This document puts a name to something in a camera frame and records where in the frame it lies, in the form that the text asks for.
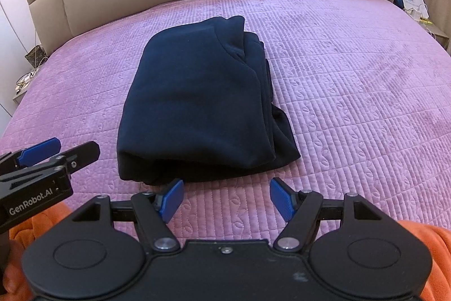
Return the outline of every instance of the folded black garment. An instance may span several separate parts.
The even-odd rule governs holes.
[[[119,175],[154,185],[285,166],[299,152],[287,116],[271,102],[263,43],[244,32],[242,16],[159,32],[123,107]]]

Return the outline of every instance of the screw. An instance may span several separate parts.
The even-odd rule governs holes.
[[[231,248],[230,246],[225,246],[221,248],[221,252],[223,254],[231,254],[233,252],[233,248]]]
[[[282,237],[278,242],[280,248],[284,250],[292,250],[299,246],[299,240],[294,237]]]
[[[177,246],[177,243],[170,237],[162,237],[161,239],[155,241],[154,245],[160,250],[170,250]]]

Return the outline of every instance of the purple blanket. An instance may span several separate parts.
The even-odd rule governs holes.
[[[168,27],[234,15],[265,43],[274,104],[288,114],[301,159],[275,172],[188,184],[169,225],[177,237],[274,240],[285,226],[269,199],[274,176],[331,199],[355,191],[395,219],[451,229],[451,58],[386,0],[183,0],[112,22],[51,56],[0,153],[53,136],[63,149],[95,140],[100,160],[73,175],[72,208],[99,193],[125,200],[147,190],[121,181],[116,162],[143,48]]]

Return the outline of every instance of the pink quilted bedspread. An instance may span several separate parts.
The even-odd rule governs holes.
[[[177,237],[274,240],[285,226],[269,198],[274,176],[332,199],[355,191],[395,219],[451,229],[451,58],[386,0],[183,0],[112,22],[51,56],[0,153],[53,136],[63,149],[95,140],[100,160],[73,175],[72,208],[99,193],[125,200],[147,190],[121,181],[116,162],[144,46],[168,27],[235,15],[265,42],[275,104],[302,158],[275,172],[186,185],[169,225]]]

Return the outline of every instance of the bedspread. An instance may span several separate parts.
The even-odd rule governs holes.
[[[301,158],[272,172],[186,185],[169,224],[179,239],[274,240],[285,226],[269,198],[274,176],[331,199],[355,191],[394,219],[451,229],[451,58],[386,0],[182,0],[117,20],[53,53],[0,152],[53,136],[63,149],[98,142],[99,161],[73,175],[71,208],[99,193],[125,200],[148,190],[121,181],[116,162],[143,48],[168,27],[235,15],[265,43],[274,104],[287,113]],[[321,231],[336,226],[325,222]]]

